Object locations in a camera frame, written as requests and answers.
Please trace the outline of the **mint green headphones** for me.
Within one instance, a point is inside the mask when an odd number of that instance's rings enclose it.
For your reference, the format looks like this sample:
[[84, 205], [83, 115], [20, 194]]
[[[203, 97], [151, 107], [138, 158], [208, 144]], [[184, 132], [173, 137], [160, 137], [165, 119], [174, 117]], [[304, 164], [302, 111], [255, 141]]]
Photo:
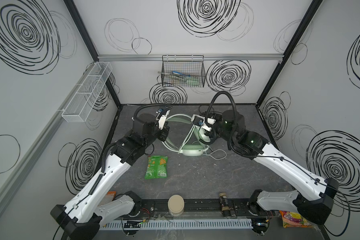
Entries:
[[209, 149], [209, 146], [202, 143], [201, 140], [209, 143], [211, 141], [210, 137], [206, 135], [204, 128], [192, 123], [192, 117], [185, 114], [176, 114], [168, 117], [166, 122], [178, 122], [191, 125], [190, 131], [180, 147], [176, 147], [169, 137], [167, 137], [163, 145], [168, 150], [188, 157], [198, 157]]

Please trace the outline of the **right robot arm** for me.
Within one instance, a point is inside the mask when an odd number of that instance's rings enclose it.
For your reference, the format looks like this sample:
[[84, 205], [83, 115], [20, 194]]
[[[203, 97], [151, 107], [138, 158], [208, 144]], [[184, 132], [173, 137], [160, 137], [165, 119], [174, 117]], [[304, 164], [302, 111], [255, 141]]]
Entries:
[[280, 152], [260, 134], [246, 128], [245, 118], [237, 111], [232, 95], [220, 91], [214, 95], [206, 112], [194, 115], [192, 123], [210, 138], [211, 145], [218, 138], [227, 142], [228, 149], [272, 170], [294, 188], [290, 192], [255, 190], [247, 203], [252, 215], [267, 211], [286, 211], [300, 214], [308, 221], [323, 225], [329, 218], [339, 183], [324, 179], [303, 168]]

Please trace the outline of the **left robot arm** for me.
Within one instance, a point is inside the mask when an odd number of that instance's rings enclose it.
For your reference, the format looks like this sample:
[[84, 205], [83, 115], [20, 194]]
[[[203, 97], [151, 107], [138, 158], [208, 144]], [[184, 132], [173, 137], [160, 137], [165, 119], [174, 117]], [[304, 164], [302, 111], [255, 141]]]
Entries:
[[56, 205], [51, 216], [63, 230], [62, 239], [91, 240], [100, 227], [124, 215], [136, 216], [142, 199], [128, 191], [105, 205], [106, 193], [156, 140], [164, 142], [169, 134], [166, 118], [169, 104], [142, 105], [135, 110], [133, 127], [121, 139], [109, 144], [101, 167], [91, 180], [65, 205]]

